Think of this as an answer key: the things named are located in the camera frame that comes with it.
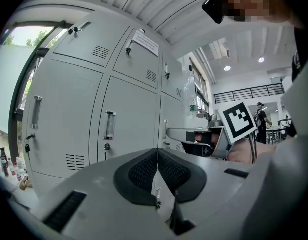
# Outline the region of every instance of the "table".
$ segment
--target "table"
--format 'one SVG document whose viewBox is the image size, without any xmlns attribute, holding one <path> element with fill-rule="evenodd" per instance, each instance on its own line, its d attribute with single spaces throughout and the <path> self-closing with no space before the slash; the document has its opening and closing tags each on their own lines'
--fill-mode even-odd
<svg viewBox="0 0 308 240">
<path fill-rule="evenodd" d="M 30 187 L 27 187 L 25 190 L 21 190 L 19 188 L 20 181 L 17 180 L 16 176 L 11 175 L 9 168 L 7 168 L 7 171 L 9 174 L 8 177 L 4 175 L 0 167 L 0 180 L 4 185 L 5 190 L 11 192 L 13 197 L 19 204 L 29 209 L 33 208 L 38 202 L 38 197 L 35 191 Z M 26 173 L 21 173 L 21 175 L 23 175 L 23 177 L 27 176 Z"/>
<path fill-rule="evenodd" d="M 281 131 L 286 130 L 286 128 L 272 128 L 272 129 L 266 129 L 267 132 L 272 132 L 272 144 L 274 144 L 274 133 L 278 133 Z"/>
</svg>

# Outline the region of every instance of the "metal locker cabinet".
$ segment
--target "metal locker cabinet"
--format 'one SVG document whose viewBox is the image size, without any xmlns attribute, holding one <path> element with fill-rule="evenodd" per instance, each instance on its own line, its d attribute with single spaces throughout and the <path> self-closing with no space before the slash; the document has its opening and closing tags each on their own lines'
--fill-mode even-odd
<svg viewBox="0 0 308 240">
<path fill-rule="evenodd" d="M 103 13 L 98 16 L 91 13 L 73 27 L 82 31 L 78 31 L 77 35 L 74 32 L 71 35 L 67 34 L 54 53 L 106 67 L 116 45 L 129 26 L 113 15 Z"/>
<path fill-rule="evenodd" d="M 184 78 L 181 64 L 164 52 L 161 91 L 183 101 L 183 88 Z"/>
<path fill-rule="evenodd" d="M 170 139 L 166 136 L 167 128 L 182 128 L 184 127 L 184 106 L 183 103 L 163 94 L 161 97 L 161 107 L 160 107 L 160 125 L 159 125 L 159 139 L 158 147 L 163 149 L 172 149 L 177 151 L 182 151 L 182 144 L 178 141 Z M 160 209 L 157 210 L 159 215 L 164 221 L 168 220 L 171 216 L 174 196 L 168 189 L 165 181 L 159 172 L 157 172 L 155 177 L 155 191 L 160 189 L 161 202 Z"/>
<path fill-rule="evenodd" d="M 98 134 L 99 162 L 105 159 L 105 144 L 110 145 L 110 150 L 106 151 L 107 159 L 154 146 L 156 97 L 156 94 L 148 90 L 114 77 L 110 78 Z M 113 130 L 112 139 L 105 134 L 105 129 L 108 129 L 109 133 Z"/>
<path fill-rule="evenodd" d="M 27 135 L 31 170 L 68 178 L 89 165 L 89 128 L 101 73 L 44 60 L 34 75 Z"/>
<path fill-rule="evenodd" d="M 135 30 L 120 51 L 114 71 L 157 89 L 159 57 L 135 42 L 129 45 L 134 34 Z M 126 47 L 131 47 L 129 55 L 126 55 Z"/>
<path fill-rule="evenodd" d="M 162 95 L 159 121 L 159 148 L 170 148 L 176 151 L 182 150 L 180 142 L 166 136 L 166 130 L 168 128 L 183 128 L 185 119 L 184 113 L 182 102 L 168 95 Z"/>
</svg>

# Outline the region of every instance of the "white panel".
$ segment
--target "white panel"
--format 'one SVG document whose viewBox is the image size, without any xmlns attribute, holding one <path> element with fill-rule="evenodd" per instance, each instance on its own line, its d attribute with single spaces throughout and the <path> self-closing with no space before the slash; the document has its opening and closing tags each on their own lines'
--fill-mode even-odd
<svg viewBox="0 0 308 240">
<path fill-rule="evenodd" d="M 183 101 L 184 78 L 182 65 L 166 52 L 163 54 L 162 92 Z"/>
<path fill-rule="evenodd" d="M 92 13 L 74 26 L 79 28 L 86 22 L 91 24 L 83 31 L 78 31 L 77 35 L 68 34 L 54 53 L 106 67 L 116 45 L 129 26 L 123 19 L 106 13 Z"/>
<path fill-rule="evenodd" d="M 120 51 L 114 71 L 157 89 L 159 58 L 137 43 L 128 45 L 134 33 L 132 31 Z M 129 55 L 126 55 L 126 47 L 131 48 Z"/>
<path fill-rule="evenodd" d="M 10 102 L 19 74 L 33 46 L 0 46 L 0 130 L 8 133 Z"/>
<path fill-rule="evenodd" d="M 102 74 L 54 60 L 44 60 L 35 73 L 25 111 L 31 170 L 67 178 L 89 164 L 88 139 L 96 92 Z M 42 97 L 38 129 L 32 129 L 34 96 Z"/>
<path fill-rule="evenodd" d="M 183 152 L 182 144 L 178 141 L 166 137 L 167 128 L 184 127 L 184 106 L 182 102 L 168 96 L 162 95 L 160 108 L 160 125 L 158 147 L 163 149 L 172 149 Z M 155 190 L 161 188 L 160 199 L 162 203 L 157 211 L 164 221 L 170 218 L 173 210 L 174 196 L 169 191 L 162 176 L 157 172 L 155 177 Z"/>
<path fill-rule="evenodd" d="M 177 145 L 181 144 L 178 141 L 166 137 L 168 128 L 183 128 L 184 127 L 184 112 L 183 103 L 168 96 L 162 95 L 160 107 L 160 125 L 159 125 L 159 148 L 177 149 Z"/>
<path fill-rule="evenodd" d="M 107 159 L 154 146 L 156 94 L 111 77 L 100 119 L 98 161 L 103 161 L 105 143 L 111 147 Z M 107 126 L 105 111 L 116 113 L 113 140 L 103 140 Z"/>
</svg>

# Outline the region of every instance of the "keyhole lock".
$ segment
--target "keyhole lock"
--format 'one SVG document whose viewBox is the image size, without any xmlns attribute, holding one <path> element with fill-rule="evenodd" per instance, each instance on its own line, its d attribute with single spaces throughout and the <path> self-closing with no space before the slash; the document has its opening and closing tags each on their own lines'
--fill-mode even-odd
<svg viewBox="0 0 308 240">
<path fill-rule="evenodd" d="M 130 54 L 131 51 L 132 51 L 132 50 L 131 50 L 130 48 L 126 48 L 126 55 L 129 56 L 129 54 Z"/>
</svg>

